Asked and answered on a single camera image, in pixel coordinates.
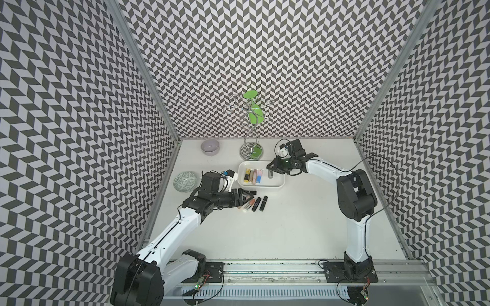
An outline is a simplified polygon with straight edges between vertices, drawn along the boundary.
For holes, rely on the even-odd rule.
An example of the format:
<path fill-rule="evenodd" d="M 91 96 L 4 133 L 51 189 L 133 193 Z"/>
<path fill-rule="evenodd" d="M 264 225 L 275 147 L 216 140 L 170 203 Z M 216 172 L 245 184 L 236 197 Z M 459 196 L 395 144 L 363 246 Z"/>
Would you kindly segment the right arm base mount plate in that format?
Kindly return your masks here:
<path fill-rule="evenodd" d="M 361 263 L 323 262 L 326 281 L 328 283 L 378 283 L 379 278 L 371 261 Z"/>

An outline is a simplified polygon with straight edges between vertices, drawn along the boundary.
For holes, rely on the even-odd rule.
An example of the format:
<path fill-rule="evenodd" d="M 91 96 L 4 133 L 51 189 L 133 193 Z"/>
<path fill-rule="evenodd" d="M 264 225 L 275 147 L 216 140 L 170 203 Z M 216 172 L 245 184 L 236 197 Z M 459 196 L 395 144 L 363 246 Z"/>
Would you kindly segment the white plastic storage box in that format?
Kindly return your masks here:
<path fill-rule="evenodd" d="M 259 188 L 259 189 L 279 189 L 282 188 L 285 185 L 286 182 L 286 177 L 284 175 L 277 174 L 273 172 L 273 178 L 268 177 L 268 169 L 267 165 L 270 163 L 270 161 L 244 161 L 239 165 L 238 168 L 238 175 L 239 175 L 239 180 L 238 183 L 241 187 L 252 187 L 252 188 Z M 259 184 L 253 185 L 252 183 L 244 182 L 244 175 L 246 168 L 249 169 L 257 169 L 258 170 L 263 170 L 262 174 L 262 179 Z"/>

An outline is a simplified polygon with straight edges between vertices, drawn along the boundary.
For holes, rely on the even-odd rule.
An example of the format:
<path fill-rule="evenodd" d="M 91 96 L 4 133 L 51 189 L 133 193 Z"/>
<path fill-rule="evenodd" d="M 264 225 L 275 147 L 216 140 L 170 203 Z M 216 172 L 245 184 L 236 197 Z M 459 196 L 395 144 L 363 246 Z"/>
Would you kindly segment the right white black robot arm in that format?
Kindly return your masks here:
<path fill-rule="evenodd" d="M 377 283 L 372 256 L 368 254 L 368 234 L 371 218 L 375 215 L 378 200 L 367 173 L 345 170 L 321 159 L 318 154 L 307 153 L 300 140 L 280 146 L 287 155 L 276 157 L 267 165 L 271 172 L 295 176 L 308 173 L 336 186 L 338 206 L 347 218 L 347 248 L 343 264 L 324 263 L 327 282 Z"/>

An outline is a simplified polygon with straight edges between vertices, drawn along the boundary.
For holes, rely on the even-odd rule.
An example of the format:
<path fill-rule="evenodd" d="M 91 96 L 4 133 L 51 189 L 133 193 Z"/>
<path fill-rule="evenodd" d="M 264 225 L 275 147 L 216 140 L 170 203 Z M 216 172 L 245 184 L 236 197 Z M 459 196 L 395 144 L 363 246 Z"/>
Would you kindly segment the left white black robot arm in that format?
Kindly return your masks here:
<path fill-rule="evenodd" d="M 212 212 L 250 203 L 255 191 L 233 188 L 233 181 L 217 172 L 203 174 L 199 186 L 178 206 L 174 220 L 147 246 L 119 260 L 111 305 L 160 305 L 183 281 L 204 275 L 203 254 L 187 250 L 175 261 L 171 257 Z"/>

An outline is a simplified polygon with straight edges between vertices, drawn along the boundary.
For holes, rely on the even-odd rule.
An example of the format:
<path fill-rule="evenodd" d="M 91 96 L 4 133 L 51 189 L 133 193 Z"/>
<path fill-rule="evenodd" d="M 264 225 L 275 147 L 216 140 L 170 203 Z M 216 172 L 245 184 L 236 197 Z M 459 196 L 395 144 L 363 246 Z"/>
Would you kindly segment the black lipstick with silver band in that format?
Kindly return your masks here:
<path fill-rule="evenodd" d="M 253 205 L 253 207 L 252 207 L 252 211 L 253 211 L 253 212 L 256 212 L 256 210 L 258 209 L 258 207 L 259 207 L 259 205 L 260 205 L 261 201 L 262 201 L 261 197 L 258 197 L 258 198 L 256 199 L 256 201 L 255 201 L 255 203 L 254 203 L 254 205 Z"/>

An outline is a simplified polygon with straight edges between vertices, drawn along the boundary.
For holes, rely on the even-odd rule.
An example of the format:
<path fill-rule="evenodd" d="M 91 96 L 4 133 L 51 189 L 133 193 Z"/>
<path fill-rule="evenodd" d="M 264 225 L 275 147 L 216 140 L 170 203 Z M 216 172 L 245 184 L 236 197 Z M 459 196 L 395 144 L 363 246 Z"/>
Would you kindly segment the pink and blue lipstick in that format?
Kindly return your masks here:
<path fill-rule="evenodd" d="M 263 170 L 258 170 L 256 174 L 256 183 L 259 184 L 262 179 Z"/>

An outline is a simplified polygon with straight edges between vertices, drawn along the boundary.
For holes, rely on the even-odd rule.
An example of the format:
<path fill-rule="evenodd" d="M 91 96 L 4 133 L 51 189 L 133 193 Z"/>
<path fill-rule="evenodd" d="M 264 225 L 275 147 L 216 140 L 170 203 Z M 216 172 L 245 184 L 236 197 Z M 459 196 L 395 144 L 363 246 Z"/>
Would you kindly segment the clear pink lip gloss tube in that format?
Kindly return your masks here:
<path fill-rule="evenodd" d="M 251 179 L 251 182 L 252 182 L 252 184 L 253 184 L 253 185 L 255 185 L 255 184 L 256 184 L 256 178 L 257 178 L 257 169 L 254 169 L 254 170 L 251 172 L 251 174 L 252 174 L 252 179 Z"/>

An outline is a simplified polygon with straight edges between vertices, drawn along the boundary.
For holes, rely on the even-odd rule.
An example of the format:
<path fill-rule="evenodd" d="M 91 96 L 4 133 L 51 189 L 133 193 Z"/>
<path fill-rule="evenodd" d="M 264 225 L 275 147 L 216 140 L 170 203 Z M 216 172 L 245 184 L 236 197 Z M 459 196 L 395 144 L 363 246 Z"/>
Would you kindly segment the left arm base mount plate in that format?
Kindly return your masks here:
<path fill-rule="evenodd" d="M 224 273 L 224 262 L 212 261 L 207 262 L 203 268 L 198 268 L 196 274 L 182 281 L 184 284 L 197 283 L 222 283 Z"/>

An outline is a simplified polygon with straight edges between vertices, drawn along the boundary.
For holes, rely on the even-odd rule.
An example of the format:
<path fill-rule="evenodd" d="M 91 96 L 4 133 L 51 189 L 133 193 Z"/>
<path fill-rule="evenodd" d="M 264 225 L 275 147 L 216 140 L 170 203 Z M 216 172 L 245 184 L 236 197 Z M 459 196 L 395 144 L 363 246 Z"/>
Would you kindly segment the black lipstick with gold band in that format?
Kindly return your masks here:
<path fill-rule="evenodd" d="M 266 204 L 267 204 L 267 201 L 268 201 L 268 196 L 264 196 L 264 198 L 263 198 L 263 200 L 262 200 L 262 203 L 261 203 L 261 205 L 260 205 L 260 208 L 259 208 L 259 210 L 260 210 L 261 212 L 263 212 L 263 211 L 264 211 L 265 206 L 266 206 Z"/>

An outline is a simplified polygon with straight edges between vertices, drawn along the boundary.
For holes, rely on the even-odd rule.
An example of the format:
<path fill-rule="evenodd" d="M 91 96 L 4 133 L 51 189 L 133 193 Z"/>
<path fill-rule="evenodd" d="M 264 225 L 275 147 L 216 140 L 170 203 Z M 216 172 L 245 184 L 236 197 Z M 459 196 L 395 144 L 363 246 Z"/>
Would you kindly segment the pink and silver lipstick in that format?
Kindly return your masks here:
<path fill-rule="evenodd" d="M 243 208 L 243 211 L 244 212 L 247 212 L 249 211 L 254 205 L 255 205 L 255 202 L 256 200 L 254 198 L 252 198 L 246 205 L 245 207 Z"/>

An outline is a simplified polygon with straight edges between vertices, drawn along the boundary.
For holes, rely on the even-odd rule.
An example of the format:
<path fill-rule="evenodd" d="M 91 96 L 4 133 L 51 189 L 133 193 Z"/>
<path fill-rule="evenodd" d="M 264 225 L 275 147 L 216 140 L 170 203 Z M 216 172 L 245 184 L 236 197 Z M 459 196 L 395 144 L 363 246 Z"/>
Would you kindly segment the gold and black square lipstick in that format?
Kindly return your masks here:
<path fill-rule="evenodd" d="M 244 175 L 244 182 L 248 182 L 250 179 L 250 172 L 251 170 L 249 168 L 246 168 L 245 175 Z"/>

